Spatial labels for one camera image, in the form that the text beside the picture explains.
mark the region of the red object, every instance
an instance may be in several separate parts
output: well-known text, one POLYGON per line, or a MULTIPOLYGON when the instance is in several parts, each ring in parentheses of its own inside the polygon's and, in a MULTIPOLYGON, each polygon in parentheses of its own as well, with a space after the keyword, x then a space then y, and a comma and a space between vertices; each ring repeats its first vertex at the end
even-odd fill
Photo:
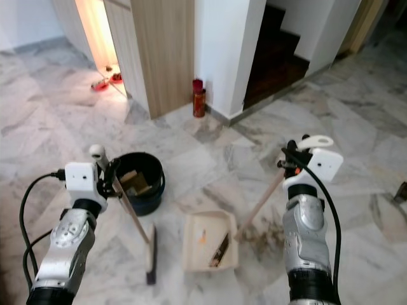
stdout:
POLYGON ((202 89, 200 93, 193 94, 193 116, 202 118, 205 115, 206 90, 202 89))
POLYGON ((193 93, 201 93, 204 89, 204 82, 201 79, 194 79, 192 81, 193 93))
POLYGON ((192 81, 193 87, 193 116, 202 118, 205 115, 205 98, 206 90, 204 89, 204 82, 200 79, 192 81))
POLYGON ((112 84, 121 84, 123 82, 123 78, 121 78, 121 73, 114 73, 109 81, 112 84))
POLYGON ((93 84, 90 85, 93 91, 104 91, 108 88, 109 83, 106 81, 106 79, 102 79, 101 81, 97 81, 93 84))

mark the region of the dustpan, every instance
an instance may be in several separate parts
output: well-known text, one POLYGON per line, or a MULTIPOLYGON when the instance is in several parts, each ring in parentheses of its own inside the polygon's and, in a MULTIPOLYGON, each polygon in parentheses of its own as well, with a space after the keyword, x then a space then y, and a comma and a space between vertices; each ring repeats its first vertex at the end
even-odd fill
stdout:
POLYGON ((238 242, 236 218, 224 210, 203 210, 186 216, 183 243, 183 268, 185 271, 220 271, 238 267, 238 242), (217 266, 214 256, 228 246, 217 266))

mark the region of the black cable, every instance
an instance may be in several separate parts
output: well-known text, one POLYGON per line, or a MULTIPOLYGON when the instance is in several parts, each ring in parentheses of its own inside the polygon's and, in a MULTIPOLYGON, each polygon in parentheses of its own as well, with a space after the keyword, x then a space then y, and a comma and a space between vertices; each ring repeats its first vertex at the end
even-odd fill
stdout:
POLYGON ((282 148, 281 151, 286 156, 290 157, 297 164, 298 167, 303 168, 305 171, 307 171, 310 174, 310 176, 316 181, 318 186, 321 188, 326 200, 328 201, 329 207, 331 208, 333 220, 335 223, 335 231, 336 231, 335 262, 334 262, 334 267, 333 267, 333 288, 334 288, 334 292, 336 294, 336 298, 338 299, 338 304, 340 305, 341 302, 340 302, 339 293, 338 293, 338 273, 339 273, 339 260, 340 260, 340 255, 341 255, 342 234, 341 234, 341 225, 339 223, 339 217, 338 217, 338 213, 336 212, 335 205, 333 203, 331 195, 329 195, 328 190, 325 188, 324 184, 321 182, 321 180, 319 180, 319 178, 316 176, 316 174, 314 174, 306 166, 306 164, 302 163, 299 159, 295 158, 286 148, 282 148))
POLYGON ((24 270, 24 276, 25 279, 27 280, 27 284, 28 284, 28 289, 30 290, 32 287, 32 280, 30 277, 30 272, 28 271, 28 266, 27 266, 27 257, 28 254, 30 252, 32 252, 32 248, 33 246, 39 242, 40 240, 42 240, 43 238, 47 237, 49 234, 51 234, 52 230, 49 230, 47 233, 42 234, 39 238, 36 238, 27 249, 25 249, 24 251, 24 255, 23 255, 23 270, 24 270))
MULTIPOLYGON (((24 197, 23 197, 23 199, 21 201, 21 205, 20 205, 19 221, 20 221, 21 234, 23 236, 25 246, 27 248, 30 247, 30 239, 28 237, 27 230, 25 229, 25 224, 24 224, 24 208, 25 208, 25 204, 27 202, 27 198, 28 198, 28 195, 31 192, 31 189, 36 185, 36 183, 38 181, 40 181, 40 180, 42 180, 44 178, 47 178, 47 177, 56 177, 59 180, 63 181, 63 180, 65 180, 65 170, 60 169, 57 172, 48 173, 46 175, 42 175, 42 176, 38 177, 36 180, 31 182, 30 186, 25 191, 24 197)), ((32 262, 32 269, 34 270, 34 275, 37 275, 38 265, 37 265, 37 261, 36 261, 36 257, 34 255, 34 252, 32 250, 29 250, 29 255, 30 255, 30 258, 31 258, 31 262, 32 262)))

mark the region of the black bucket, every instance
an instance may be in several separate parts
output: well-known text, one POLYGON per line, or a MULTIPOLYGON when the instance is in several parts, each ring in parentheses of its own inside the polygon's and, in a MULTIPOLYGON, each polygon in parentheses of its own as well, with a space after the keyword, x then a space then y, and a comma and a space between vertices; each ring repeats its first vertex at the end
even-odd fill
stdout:
POLYGON ((142 172, 151 188, 141 195, 128 196, 137 216, 153 213, 161 203, 161 196, 165 189, 165 176, 160 161, 146 152, 132 152, 120 158, 120 166, 116 175, 120 179, 126 173, 135 170, 142 172))

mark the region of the door frame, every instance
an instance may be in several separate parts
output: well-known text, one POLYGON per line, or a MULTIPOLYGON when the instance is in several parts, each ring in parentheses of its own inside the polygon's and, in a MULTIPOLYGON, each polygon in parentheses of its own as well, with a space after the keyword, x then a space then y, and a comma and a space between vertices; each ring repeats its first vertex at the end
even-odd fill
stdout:
POLYGON ((362 0, 355 19, 349 27, 348 33, 342 42, 338 54, 344 52, 357 53, 361 50, 370 30, 376 25, 376 18, 385 4, 385 0, 362 0))

